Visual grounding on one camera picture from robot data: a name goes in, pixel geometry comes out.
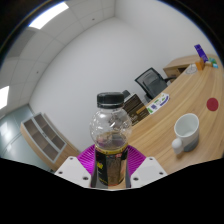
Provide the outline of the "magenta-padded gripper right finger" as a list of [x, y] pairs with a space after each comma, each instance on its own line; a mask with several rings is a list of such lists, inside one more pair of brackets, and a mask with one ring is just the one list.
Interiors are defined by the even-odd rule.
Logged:
[[126, 187], [140, 188], [167, 175], [154, 157], [146, 157], [133, 146], [128, 147]]

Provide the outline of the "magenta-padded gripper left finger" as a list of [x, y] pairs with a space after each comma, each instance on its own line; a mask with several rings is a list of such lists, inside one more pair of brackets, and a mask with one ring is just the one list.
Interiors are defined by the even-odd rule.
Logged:
[[88, 147], [77, 157], [69, 156], [55, 175], [84, 188], [94, 187], [97, 181], [95, 146]]

